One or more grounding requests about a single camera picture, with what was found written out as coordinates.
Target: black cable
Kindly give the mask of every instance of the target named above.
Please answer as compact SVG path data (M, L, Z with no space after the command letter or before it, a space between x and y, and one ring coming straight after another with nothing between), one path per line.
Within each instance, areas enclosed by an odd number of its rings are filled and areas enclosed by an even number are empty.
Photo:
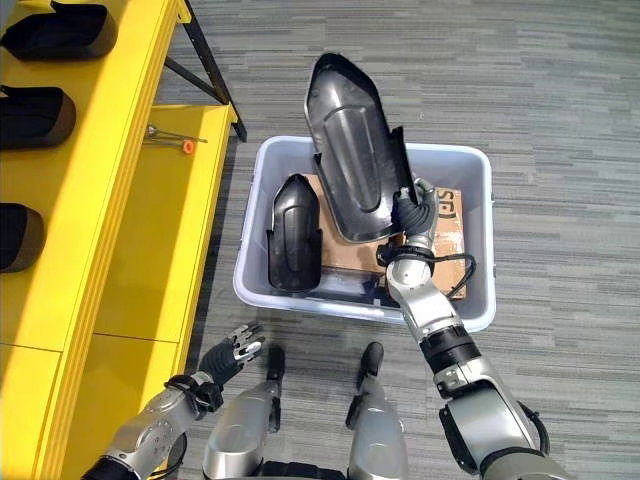
M465 265L465 272L462 278L458 283L454 285L454 287L447 293L447 298L452 299L452 297L460 291L462 287L464 287L469 279L473 276L476 271L476 259L470 253L454 253L452 255L445 255L443 257L434 257L431 259L432 262L449 262L451 260L468 260L469 266Z
M184 442L184 447L182 447L182 453L180 453L178 460L176 460L173 465L165 468L164 470L158 470L157 472L153 472L151 475L149 475L149 478L153 478L154 480L161 480L162 478L167 478L173 472L178 470L178 468L180 468L180 465L182 465L182 462L184 460L184 456L187 453L187 434L183 433L178 437L178 439L180 438L182 438Z
M538 431L538 437L540 437L540 451L549 455L551 451L551 443L549 441L549 432L547 432L547 427L544 426L542 420L540 420L540 414L538 412L534 412L529 407L527 407L524 403L518 402L520 408L527 416L529 420L535 425L536 430Z

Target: yellow shelf board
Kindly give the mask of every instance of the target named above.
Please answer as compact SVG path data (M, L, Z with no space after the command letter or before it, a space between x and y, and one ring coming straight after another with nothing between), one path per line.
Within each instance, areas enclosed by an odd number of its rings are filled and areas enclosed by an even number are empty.
M171 376L175 343L94 334L76 402L61 478L80 478L117 429Z
M32 478L59 360L59 352L0 345L0 478Z
M29 5L18 3L8 24L42 11ZM37 263L0 277L5 344L62 351L73 329L91 331L84 320L95 313L177 19L177 0L108 7L118 39L101 59L23 62L1 52L3 84L59 86L77 111L63 144L1 154L1 201L37 210L47 229Z
M161 130L208 143L197 143L193 155L143 146L95 332L180 343L186 356L235 120L231 106L153 107L151 121Z

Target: gray plastic bin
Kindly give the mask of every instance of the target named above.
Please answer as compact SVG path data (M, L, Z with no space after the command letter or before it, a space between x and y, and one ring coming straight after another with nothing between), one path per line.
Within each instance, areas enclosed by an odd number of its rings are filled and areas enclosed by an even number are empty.
M454 306L469 331L482 330L496 310L489 160L480 150L453 145L408 143L407 152L416 177L462 191L465 249L478 265L467 297ZM236 294L258 307L403 323L398 308L367 295L364 285L372 276L364 272L323 271L320 285L306 294L279 292L269 284L265 231L271 228L274 196L292 173L315 173L313 153L308 137L272 137L260 147L233 274Z

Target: black metal bracket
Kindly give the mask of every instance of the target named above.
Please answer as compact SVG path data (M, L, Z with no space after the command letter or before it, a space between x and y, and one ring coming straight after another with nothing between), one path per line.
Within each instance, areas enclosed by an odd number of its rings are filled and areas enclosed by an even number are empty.
M238 120L233 124L233 128L240 138L241 141L247 141L247 130L244 128L244 124L242 123L242 119L240 118L240 113L233 103L233 99L231 98L231 94L229 93L229 89L227 85L224 83L224 79L222 78L222 73L216 64L215 59L213 58L213 52L209 48L209 44L207 43L207 39L202 33L202 29L200 28L200 24L196 19L195 13L193 13L193 8L189 3L189 0L184 0L185 5L189 9L189 13L191 14L191 22L183 23L184 29L187 32L187 36L191 43L193 44L193 48L195 48L196 53L198 54L198 58L200 58L200 62L202 62L202 66L204 67L205 72L211 81L211 85L207 82L200 79L193 72L186 69L178 62L176 62L171 57L167 57L164 60L164 64L167 68L174 71L182 78L192 83L200 90L205 92L208 95L211 95L217 101L224 105L231 105L236 112L236 116Z

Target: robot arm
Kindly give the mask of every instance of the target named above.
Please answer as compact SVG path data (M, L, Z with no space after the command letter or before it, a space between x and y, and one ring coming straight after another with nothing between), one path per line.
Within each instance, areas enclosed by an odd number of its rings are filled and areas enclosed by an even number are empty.
M223 385L258 355L264 338L257 323L234 330L202 358L193 375L176 375L142 412L116 432L83 480L142 480L167 458L189 426L222 405Z
M422 215L411 215L408 192L398 198L407 241L387 256L389 293L400 304L409 331L448 403L440 420L458 465L484 480L570 480L548 455L548 437L537 415L521 406L482 356L455 309L432 281L431 245L437 196L422 182ZM540 446L534 442L538 430Z

